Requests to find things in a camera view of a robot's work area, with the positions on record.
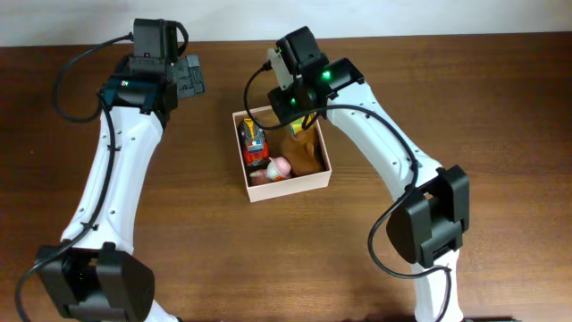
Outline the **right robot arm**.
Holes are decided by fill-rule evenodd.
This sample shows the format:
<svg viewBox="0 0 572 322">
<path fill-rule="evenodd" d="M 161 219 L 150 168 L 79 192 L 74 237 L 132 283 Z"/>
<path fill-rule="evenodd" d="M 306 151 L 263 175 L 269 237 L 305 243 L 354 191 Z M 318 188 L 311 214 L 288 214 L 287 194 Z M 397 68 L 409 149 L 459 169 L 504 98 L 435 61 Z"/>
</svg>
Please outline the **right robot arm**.
<svg viewBox="0 0 572 322">
<path fill-rule="evenodd" d="M 386 185 L 393 204 L 367 237 L 373 262 L 381 226 L 393 248 L 411 265 L 400 278 L 415 283 L 418 321 L 461 321 L 457 261 L 469 227 L 469 180 L 458 166 L 446 169 L 417 146 L 383 110 L 365 76 L 348 58 L 335 62 L 308 27 L 279 39 L 268 58 L 279 85 L 269 92 L 282 125 L 322 116 L 346 134 Z"/>
</svg>

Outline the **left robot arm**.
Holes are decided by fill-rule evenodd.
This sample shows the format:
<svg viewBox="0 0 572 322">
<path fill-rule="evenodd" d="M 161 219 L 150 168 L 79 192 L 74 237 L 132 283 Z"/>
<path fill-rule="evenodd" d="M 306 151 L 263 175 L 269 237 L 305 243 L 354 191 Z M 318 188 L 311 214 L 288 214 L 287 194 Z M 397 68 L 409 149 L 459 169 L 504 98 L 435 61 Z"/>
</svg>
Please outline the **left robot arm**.
<svg viewBox="0 0 572 322">
<path fill-rule="evenodd" d="M 97 92 L 97 151 L 72 220 L 31 269 L 63 318 L 174 321 L 155 298 L 153 271 L 134 258 L 134 224 L 148 164 L 180 99 L 205 90 L 200 62 L 185 55 L 178 21 L 137 19 L 134 49 Z"/>
</svg>

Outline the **brown plush toy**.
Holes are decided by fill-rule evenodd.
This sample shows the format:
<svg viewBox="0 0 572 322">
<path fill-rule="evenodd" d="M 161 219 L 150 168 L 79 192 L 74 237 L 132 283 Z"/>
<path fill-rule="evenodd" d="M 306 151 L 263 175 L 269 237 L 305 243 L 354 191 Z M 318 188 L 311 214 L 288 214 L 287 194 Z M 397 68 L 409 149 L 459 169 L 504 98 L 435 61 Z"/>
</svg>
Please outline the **brown plush toy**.
<svg viewBox="0 0 572 322">
<path fill-rule="evenodd" d="M 281 153 L 291 165 L 295 176 L 320 173 L 324 170 L 318 156 L 319 141 L 314 129 L 289 134 L 281 144 Z"/>
</svg>

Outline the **multicolour puzzle cube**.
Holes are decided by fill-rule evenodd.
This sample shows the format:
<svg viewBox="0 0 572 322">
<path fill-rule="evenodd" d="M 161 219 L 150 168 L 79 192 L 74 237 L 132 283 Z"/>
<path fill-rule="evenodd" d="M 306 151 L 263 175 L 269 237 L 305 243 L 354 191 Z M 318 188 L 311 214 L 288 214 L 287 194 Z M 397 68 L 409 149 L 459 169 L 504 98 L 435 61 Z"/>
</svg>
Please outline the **multicolour puzzle cube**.
<svg viewBox="0 0 572 322">
<path fill-rule="evenodd" d="M 292 135 L 297 135 L 300 131 L 308 130 L 311 127 L 310 121 L 307 121 L 307 125 L 304 125 L 304 118 L 299 118 L 290 124 L 290 132 Z"/>
</svg>

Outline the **red grey toy truck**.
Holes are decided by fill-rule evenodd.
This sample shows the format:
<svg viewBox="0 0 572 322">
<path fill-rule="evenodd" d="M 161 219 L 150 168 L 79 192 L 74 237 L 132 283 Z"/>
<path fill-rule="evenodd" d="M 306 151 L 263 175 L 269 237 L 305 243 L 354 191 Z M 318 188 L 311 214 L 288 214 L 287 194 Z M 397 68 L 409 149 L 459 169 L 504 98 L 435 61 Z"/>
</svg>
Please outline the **red grey toy truck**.
<svg viewBox="0 0 572 322">
<path fill-rule="evenodd" d="M 238 134 L 246 166 L 256 167 L 269 160 L 270 153 L 265 133 L 253 119 L 245 117 L 239 123 Z"/>
</svg>

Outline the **pink white duck toy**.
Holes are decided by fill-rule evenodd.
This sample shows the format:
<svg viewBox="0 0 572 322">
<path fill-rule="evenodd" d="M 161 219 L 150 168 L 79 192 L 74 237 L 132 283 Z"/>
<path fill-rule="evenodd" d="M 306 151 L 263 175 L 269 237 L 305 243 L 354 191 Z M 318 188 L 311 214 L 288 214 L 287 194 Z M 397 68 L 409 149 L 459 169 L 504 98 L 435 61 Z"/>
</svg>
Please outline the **pink white duck toy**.
<svg viewBox="0 0 572 322">
<path fill-rule="evenodd" d="M 284 157 L 271 157 L 266 169 L 256 170 L 249 175 L 254 186 L 272 182 L 284 181 L 291 178 L 291 165 Z"/>
</svg>

